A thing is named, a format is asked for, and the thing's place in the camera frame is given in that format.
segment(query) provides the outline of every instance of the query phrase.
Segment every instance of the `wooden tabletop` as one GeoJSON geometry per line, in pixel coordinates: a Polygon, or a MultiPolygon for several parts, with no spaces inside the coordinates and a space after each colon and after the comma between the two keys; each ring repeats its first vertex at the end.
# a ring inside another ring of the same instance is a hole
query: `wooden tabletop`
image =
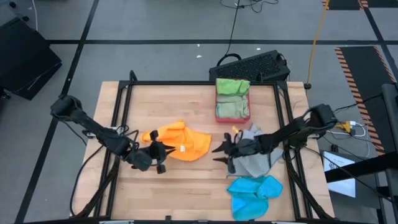
{"type": "MultiPolygon", "coordinates": [[[[308,109],[303,83],[291,82],[288,86],[294,117],[303,115],[308,109]]],[[[118,82],[102,84],[94,120],[103,126],[111,124],[117,89],[118,82]]],[[[197,161],[184,162],[168,157],[164,163],[167,169],[164,174],[157,174],[155,167],[146,172],[133,170],[130,164],[122,162],[112,219],[164,220],[166,215],[171,215],[173,220],[233,220],[231,196],[226,191],[233,178],[226,179],[225,164],[212,160],[224,154],[211,153],[211,150],[223,141],[223,133],[232,134],[232,124],[215,122],[215,87],[136,85],[132,92],[127,119],[127,125],[131,130],[138,129],[140,133],[152,131],[182,118],[187,127],[194,131],[211,134],[211,146],[209,153],[197,161]]],[[[272,87],[251,86],[250,100],[251,120],[235,126],[246,129],[253,122],[265,133],[278,130],[280,127],[272,87]]],[[[284,118],[285,123],[288,123],[286,113],[284,118]]],[[[85,159],[99,147],[97,140],[89,140],[85,159]]],[[[317,142],[312,139],[308,140],[308,147],[318,150],[317,142]]],[[[73,200],[75,212],[79,212],[96,192],[104,154],[105,150],[102,150],[83,169],[73,200]]],[[[301,154],[309,191],[324,210],[334,216],[320,156],[307,150],[302,150],[301,154]]],[[[274,176],[284,189],[279,198],[269,200],[267,213],[257,220],[294,220],[286,164],[283,159],[272,166],[269,175],[274,176]]],[[[302,194],[298,187],[297,195],[301,216],[305,217],[302,194]]],[[[104,194],[102,214],[107,197],[108,192],[104,194]]]]}

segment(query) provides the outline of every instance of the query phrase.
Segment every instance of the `blue cloth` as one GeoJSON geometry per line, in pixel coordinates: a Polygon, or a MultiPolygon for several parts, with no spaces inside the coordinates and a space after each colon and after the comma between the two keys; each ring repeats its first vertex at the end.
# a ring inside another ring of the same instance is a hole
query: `blue cloth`
{"type": "Polygon", "coordinates": [[[234,180],[227,189],[232,196],[234,219],[244,221],[263,216],[268,210],[268,199],[279,197],[282,189],[282,184],[273,176],[234,180]]]}

